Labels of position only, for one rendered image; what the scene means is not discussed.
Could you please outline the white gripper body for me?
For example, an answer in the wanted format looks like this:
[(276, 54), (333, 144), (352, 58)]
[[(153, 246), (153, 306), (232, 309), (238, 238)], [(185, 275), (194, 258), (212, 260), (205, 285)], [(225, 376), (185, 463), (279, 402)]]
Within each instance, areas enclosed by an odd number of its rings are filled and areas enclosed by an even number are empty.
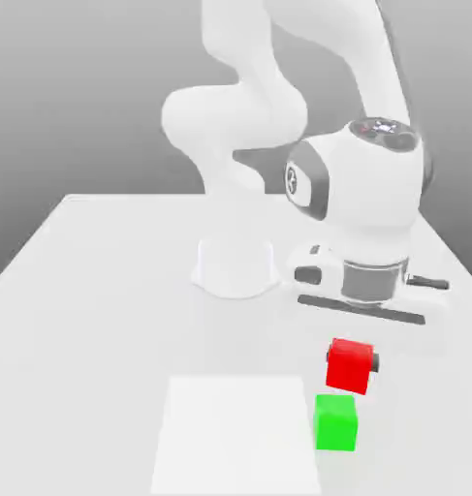
[(352, 302), (344, 296), (326, 296), (311, 290), (297, 289), (301, 305), (398, 323), (410, 327), (430, 328), (443, 325), (450, 315), (450, 294), (428, 288), (402, 290), (384, 303)]

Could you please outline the small red cube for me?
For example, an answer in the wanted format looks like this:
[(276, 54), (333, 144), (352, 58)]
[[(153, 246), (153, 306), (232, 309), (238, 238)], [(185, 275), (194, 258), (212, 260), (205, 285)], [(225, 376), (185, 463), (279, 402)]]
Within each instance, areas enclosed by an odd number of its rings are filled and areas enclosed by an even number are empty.
[(374, 347), (343, 338), (333, 338), (330, 344), (326, 385), (366, 395)]

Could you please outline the small green cube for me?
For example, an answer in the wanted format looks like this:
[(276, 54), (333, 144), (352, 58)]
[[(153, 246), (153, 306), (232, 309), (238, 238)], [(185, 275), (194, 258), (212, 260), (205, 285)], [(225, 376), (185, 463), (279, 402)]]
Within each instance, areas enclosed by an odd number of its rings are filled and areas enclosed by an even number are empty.
[(354, 451), (359, 429), (355, 398), (350, 394), (318, 394), (313, 428), (316, 450)]

